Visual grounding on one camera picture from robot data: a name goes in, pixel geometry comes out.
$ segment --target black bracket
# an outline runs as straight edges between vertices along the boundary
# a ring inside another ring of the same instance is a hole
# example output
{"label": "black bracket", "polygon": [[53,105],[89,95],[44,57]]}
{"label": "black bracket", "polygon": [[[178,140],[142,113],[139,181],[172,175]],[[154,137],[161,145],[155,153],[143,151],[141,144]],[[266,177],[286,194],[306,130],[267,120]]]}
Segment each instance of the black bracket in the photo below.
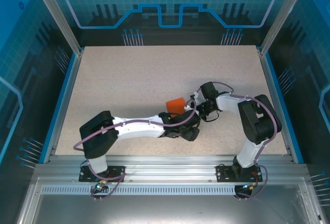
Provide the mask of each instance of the black bracket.
{"label": "black bracket", "polygon": [[[108,166],[108,170],[99,173],[104,178],[113,178],[125,173],[124,166]],[[118,182],[120,179],[111,180],[110,182]],[[95,177],[88,166],[82,166],[79,174],[79,182],[98,182],[100,179]]]}
{"label": "black bracket", "polygon": [[242,169],[240,178],[237,178],[232,166],[225,166],[223,164],[216,166],[218,183],[253,183],[256,182],[256,178],[252,174],[253,172],[256,173],[258,182],[262,182],[260,167],[251,166],[249,168],[244,168]]}

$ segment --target speckled work surface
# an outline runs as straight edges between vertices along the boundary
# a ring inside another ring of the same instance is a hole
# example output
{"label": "speckled work surface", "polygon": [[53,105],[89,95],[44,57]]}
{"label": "speckled work surface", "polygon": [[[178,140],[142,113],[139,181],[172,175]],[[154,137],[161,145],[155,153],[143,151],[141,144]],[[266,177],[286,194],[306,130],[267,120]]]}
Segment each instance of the speckled work surface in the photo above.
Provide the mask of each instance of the speckled work surface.
{"label": "speckled work surface", "polygon": [[[208,81],[230,84],[236,94],[270,98],[255,46],[86,47],[56,154],[80,155],[72,149],[80,140],[80,126],[103,110],[126,118],[153,116],[166,111],[165,102],[180,97],[188,100]],[[226,111],[215,122],[201,122],[200,130],[194,142],[133,138],[116,142],[107,154],[237,154],[245,140],[240,117]],[[286,153],[282,135],[263,153]]]}

